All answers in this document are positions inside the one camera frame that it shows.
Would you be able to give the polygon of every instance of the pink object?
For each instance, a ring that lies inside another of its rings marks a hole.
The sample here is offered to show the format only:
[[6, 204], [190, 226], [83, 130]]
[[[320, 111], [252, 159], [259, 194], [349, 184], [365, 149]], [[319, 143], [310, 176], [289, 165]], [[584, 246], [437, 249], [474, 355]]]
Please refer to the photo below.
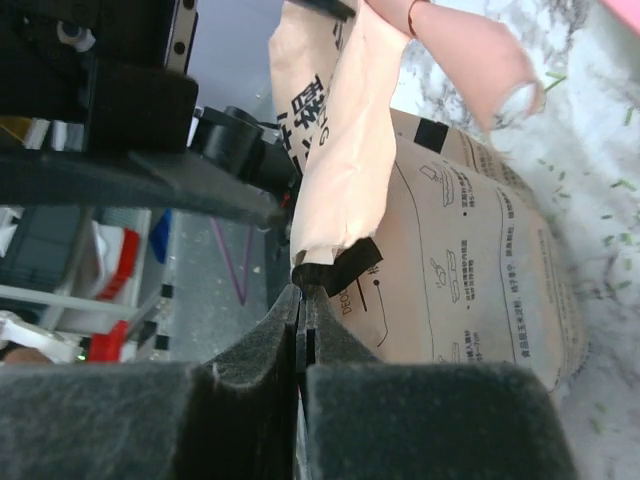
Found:
[[620, 20], [640, 35], [640, 2], [638, 0], [602, 0]]
[[507, 27], [427, 0], [368, 0], [378, 15], [429, 50], [485, 132], [519, 88], [532, 86], [524, 109], [542, 104], [542, 86]]

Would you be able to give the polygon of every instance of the gray floor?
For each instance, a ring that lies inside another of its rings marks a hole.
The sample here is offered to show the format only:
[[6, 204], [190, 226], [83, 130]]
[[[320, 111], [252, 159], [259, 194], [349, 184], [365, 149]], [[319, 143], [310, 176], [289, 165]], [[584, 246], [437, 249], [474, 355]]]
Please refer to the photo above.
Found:
[[[248, 227], [220, 221], [241, 281]], [[169, 333], [172, 360], [210, 360], [267, 313], [264, 234], [255, 231], [244, 306], [219, 251], [209, 218], [176, 212], [170, 255], [175, 287]]]

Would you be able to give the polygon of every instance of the marble tabletop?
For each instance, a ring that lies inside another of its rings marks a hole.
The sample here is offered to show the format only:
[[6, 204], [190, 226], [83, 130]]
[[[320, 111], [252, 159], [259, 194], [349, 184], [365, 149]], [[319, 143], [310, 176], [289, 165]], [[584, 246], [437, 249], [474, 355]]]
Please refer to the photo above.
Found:
[[[581, 301], [590, 355], [561, 408], [583, 478], [640, 471], [640, 39], [595, 0], [440, 0], [499, 19], [547, 86], [544, 111], [491, 136], [535, 191]], [[393, 107], [477, 135], [419, 44]]]

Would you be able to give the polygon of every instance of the black tape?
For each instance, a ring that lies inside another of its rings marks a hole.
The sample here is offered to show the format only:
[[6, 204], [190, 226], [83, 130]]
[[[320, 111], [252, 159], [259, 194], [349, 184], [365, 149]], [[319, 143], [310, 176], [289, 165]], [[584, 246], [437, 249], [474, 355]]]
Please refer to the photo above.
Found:
[[333, 265], [298, 265], [291, 273], [291, 281], [303, 292], [307, 286], [324, 287], [327, 295], [333, 297], [381, 260], [382, 255], [374, 241], [371, 238], [363, 238], [342, 252]]
[[448, 132], [449, 127], [444, 123], [421, 118], [413, 141], [432, 152], [441, 153]]

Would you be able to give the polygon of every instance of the brown paper bag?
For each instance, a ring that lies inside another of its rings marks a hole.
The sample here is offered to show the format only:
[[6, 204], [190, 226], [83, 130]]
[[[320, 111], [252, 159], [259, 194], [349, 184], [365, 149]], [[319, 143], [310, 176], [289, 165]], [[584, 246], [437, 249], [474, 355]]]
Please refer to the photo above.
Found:
[[383, 260], [332, 302], [374, 353], [506, 361], [556, 389], [586, 332], [531, 191], [463, 133], [389, 108], [409, 39], [345, 3], [358, 14], [343, 24], [285, 2], [270, 42], [281, 133], [304, 172], [292, 266], [373, 236]]

